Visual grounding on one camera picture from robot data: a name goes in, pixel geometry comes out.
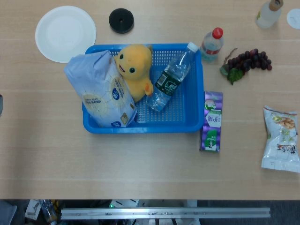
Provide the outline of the clear water bottle green label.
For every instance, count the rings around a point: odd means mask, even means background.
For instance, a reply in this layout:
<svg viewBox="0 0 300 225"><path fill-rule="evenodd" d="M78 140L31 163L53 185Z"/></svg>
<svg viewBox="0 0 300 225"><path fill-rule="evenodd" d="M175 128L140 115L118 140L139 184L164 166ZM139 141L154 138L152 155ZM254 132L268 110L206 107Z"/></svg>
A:
<svg viewBox="0 0 300 225"><path fill-rule="evenodd" d="M146 103L151 109L159 112L167 105L176 89L188 75L198 49L196 44L190 42L185 51L171 59L155 82L152 95L146 97Z"/></svg>

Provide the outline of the yellow plush toy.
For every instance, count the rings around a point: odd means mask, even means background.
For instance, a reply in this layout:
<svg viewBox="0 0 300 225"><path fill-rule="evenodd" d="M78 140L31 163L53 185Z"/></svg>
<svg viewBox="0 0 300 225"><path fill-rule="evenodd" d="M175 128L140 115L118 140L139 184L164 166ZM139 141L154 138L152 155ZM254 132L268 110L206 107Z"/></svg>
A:
<svg viewBox="0 0 300 225"><path fill-rule="evenodd" d="M126 82L134 102L145 95L152 95L154 88L150 80L152 66L151 45L128 45L114 56L117 69Z"/></svg>

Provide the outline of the light purple tissue pack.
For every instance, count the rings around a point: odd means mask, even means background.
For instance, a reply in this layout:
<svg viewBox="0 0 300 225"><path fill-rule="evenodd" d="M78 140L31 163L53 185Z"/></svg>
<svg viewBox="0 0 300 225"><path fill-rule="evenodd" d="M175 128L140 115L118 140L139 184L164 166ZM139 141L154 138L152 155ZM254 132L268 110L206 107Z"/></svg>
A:
<svg viewBox="0 0 300 225"><path fill-rule="evenodd" d="M77 55L64 73L100 127L127 127L137 109L109 50Z"/></svg>

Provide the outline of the red-capped cola bottle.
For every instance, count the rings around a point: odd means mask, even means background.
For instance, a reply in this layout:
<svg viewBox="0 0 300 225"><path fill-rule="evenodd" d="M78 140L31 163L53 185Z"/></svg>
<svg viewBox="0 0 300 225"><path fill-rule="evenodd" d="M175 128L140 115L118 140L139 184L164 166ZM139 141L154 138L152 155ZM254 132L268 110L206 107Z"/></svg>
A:
<svg viewBox="0 0 300 225"><path fill-rule="evenodd" d="M202 60L214 61L218 58L218 54L224 45L223 33L222 28L216 27L205 35L200 47Z"/></svg>

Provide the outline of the frosted bottle wooden cap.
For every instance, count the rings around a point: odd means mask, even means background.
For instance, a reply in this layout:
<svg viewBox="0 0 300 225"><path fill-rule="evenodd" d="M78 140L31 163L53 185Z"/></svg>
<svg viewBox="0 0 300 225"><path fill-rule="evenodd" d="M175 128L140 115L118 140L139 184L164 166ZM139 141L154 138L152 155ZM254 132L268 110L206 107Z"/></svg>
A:
<svg viewBox="0 0 300 225"><path fill-rule="evenodd" d="M262 29L270 28L281 16L283 4L284 0L266 2L255 18L256 25Z"/></svg>

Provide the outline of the blue plastic mesh basket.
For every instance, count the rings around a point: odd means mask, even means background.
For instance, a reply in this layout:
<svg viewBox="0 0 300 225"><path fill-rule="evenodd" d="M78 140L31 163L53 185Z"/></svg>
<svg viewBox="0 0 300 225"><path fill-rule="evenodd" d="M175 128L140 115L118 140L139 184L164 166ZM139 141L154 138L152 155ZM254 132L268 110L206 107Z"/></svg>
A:
<svg viewBox="0 0 300 225"><path fill-rule="evenodd" d="M153 48L150 78L155 82L174 55L185 50L187 43L151 44ZM86 54L109 50L116 55L127 45L92 45ZM99 127L82 105L83 125L93 134L133 133L187 133L203 126L204 84L201 53L197 51L189 74L184 78L165 108L154 111L146 104L145 97L135 104L137 113L127 127Z"/></svg>

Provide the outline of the purple toothpaste box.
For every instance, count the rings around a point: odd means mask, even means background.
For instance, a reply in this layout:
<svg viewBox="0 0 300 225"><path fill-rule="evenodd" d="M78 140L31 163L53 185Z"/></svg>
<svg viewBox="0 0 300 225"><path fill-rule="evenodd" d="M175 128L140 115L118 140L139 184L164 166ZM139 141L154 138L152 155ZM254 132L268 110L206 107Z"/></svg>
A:
<svg viewBox="0 0 300 225"><path fill-rule="evenodd" d="M200 150L220 152L223 93L205 91L204 124L200 138Z"/></svg>

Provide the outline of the black round disc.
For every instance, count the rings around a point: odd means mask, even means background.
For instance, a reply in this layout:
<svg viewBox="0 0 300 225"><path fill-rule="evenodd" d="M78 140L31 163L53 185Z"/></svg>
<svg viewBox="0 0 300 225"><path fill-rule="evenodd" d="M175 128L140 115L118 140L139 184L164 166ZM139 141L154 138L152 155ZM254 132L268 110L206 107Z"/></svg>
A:
<svg viewBox="0 0 300 225"><path fill-rule="evenodd" d="M109 24L116 33L125 34L133 29L134 16L129 10L118 8L110 13Z"/></svg>

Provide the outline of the purple artificial grape bunch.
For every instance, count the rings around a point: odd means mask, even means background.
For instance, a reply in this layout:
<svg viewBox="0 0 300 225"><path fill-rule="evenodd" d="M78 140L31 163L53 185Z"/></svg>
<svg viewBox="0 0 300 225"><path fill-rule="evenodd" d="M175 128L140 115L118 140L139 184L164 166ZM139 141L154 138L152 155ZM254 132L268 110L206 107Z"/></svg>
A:
<svg viewBox="0 0 300 225"><path fill-rule="evenodd" d="M224 59L219 71L227 81L233 85L244 77L251 69L272 70L272 61L268 58L265 51L259 52L257 48L245 51L236 57L232 57L234 48Z"/></svg>

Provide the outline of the white paper plate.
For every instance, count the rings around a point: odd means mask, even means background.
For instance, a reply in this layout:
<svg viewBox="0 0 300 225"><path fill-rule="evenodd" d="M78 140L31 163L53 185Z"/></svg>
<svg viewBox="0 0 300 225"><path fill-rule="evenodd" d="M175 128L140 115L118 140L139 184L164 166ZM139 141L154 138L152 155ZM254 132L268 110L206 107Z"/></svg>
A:
<svg viewBox="0 0 300 225"><path fill-rule="evenodd" d="M67 63L74 56L84 54L97 37L95 23L83 9L75 6L56 7L38 22L35 42L47 59Z"/></svg>

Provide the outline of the white snack bag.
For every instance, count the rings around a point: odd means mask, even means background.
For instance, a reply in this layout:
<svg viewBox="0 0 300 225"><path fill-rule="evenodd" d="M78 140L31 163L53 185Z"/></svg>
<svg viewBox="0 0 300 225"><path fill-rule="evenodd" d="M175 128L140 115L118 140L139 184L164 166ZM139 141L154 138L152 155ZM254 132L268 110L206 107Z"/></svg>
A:
<svg viewBox="0 0 300 225"><path fill-rule="evenodd" d="M298 152L298 114L263 108L267 129L267 141L261 167L300 173Z"/></svg>

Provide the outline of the white round table grommet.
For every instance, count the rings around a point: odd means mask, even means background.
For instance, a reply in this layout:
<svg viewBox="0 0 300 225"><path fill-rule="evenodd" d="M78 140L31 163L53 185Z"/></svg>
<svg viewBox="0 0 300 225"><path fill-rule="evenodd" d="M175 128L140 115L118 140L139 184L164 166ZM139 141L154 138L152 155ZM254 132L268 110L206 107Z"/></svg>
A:
<svg viewBox="0 0 300 225"><path fill-rule="evenodd" d="M286 16L287 23L294 29L300 30L300 8L291 9Z"/></svg>

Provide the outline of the aluminium rail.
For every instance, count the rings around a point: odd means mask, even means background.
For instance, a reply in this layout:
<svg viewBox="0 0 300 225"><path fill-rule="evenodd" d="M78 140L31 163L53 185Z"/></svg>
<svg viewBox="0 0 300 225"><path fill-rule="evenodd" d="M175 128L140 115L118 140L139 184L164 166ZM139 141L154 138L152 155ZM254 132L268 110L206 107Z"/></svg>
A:
<svg viewBox="0 0 300 225"><path fill-rule="evenodd" d="M62 209L62 220L172 219L172 218L270 218L270 208L99 208Z"/></svg>

